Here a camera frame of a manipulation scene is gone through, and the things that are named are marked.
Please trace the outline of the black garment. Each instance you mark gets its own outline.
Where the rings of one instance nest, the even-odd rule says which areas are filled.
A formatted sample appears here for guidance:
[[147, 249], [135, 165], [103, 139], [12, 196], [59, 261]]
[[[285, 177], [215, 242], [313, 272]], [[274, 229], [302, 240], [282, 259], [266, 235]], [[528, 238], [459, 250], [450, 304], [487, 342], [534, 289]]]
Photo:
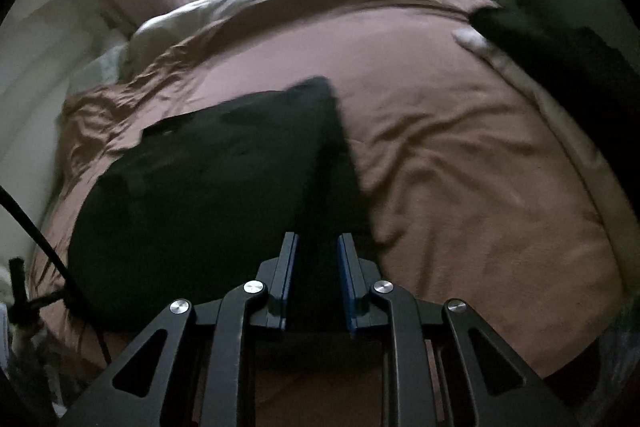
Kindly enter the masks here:
[[65, 306], [138, 335], [172, 300], [223, 296], [279, 254], [313, 267], [350, 234], [378, 253], [332, 84], [314, 77], [159, 121], [99, 176], [67, 249]]

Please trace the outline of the brown bed sheet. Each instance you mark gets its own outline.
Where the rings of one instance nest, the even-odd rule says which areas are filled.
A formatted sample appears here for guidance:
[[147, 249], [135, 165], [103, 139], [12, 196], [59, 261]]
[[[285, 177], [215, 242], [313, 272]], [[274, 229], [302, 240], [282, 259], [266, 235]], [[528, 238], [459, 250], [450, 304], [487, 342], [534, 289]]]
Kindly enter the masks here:
[[553, 132], [532, 83], [465, 49], [483, 0], [259, 0], [128, 81], [69, 98], [64, 184], [47, 239], [65, 253], [81, 204], [145, 127], [311, 76], [333, 83], [385, 272], [421, 298], [469, 300], [542, 376], [612, 322], [617, 254], [637, 231], [590, 193], [574, 124]]

